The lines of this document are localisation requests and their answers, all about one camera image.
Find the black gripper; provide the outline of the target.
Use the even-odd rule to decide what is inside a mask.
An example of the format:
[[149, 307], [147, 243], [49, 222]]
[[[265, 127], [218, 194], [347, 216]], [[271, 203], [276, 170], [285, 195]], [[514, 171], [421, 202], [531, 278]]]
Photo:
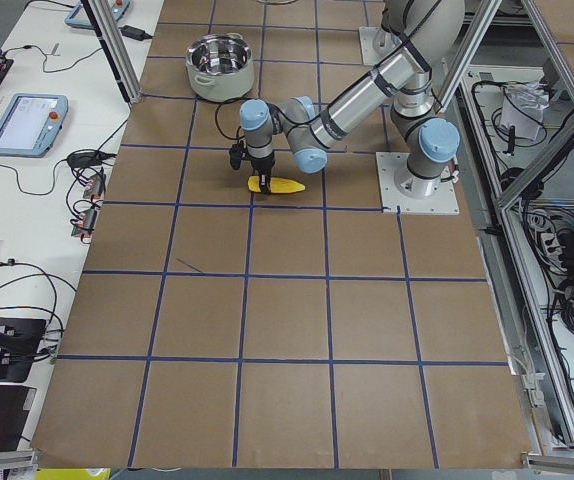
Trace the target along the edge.
[[271, 193], [271, 173], [275, 165], [275, 156], [251, 157], [250, 162], [253, 172], [258, 175], [258, 185], [260, 192], [263, 194]]

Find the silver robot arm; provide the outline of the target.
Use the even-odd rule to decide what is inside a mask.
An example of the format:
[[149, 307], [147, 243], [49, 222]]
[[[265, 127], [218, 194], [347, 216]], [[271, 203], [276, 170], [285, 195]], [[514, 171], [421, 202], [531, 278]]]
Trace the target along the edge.
[[279, 104], [245, 101], [239, 109], [244, 137], [230, 150], [232, 167], [249, 160], [254, 171], [251, 187], [269, 194], [274, 136], [285, 135], [301, 171], [316, 173], [325, 168], [335, 143], [390, 100], [392, 122], [410, 149], [405, 167], [396, 175], [398, 189], [423, 198], [421, 190], [440, 183], [460, 144], [457, 128], [433, 111], [431, 83], [432, 68], [456, 40], [464, 14], [462, 1], [386, 2], [381, 29], [398, 39], [394, 50], [320, 111], [307, 96]]

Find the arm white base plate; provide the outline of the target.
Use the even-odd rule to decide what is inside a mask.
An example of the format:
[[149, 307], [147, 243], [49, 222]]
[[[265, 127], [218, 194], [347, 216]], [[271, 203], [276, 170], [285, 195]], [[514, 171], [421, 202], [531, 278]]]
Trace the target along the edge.
[[391, 54], [400, 44], [399, 39], [381, 27], [361, 26], [358, 29], [362, 63], [373, 66]]
[[455, 187], [445, 166], [434, 179], [415, 177], [408, 169], [409, 154], [377, 152], [382, 211], [388, 214], [455, 216], [460, 213]]

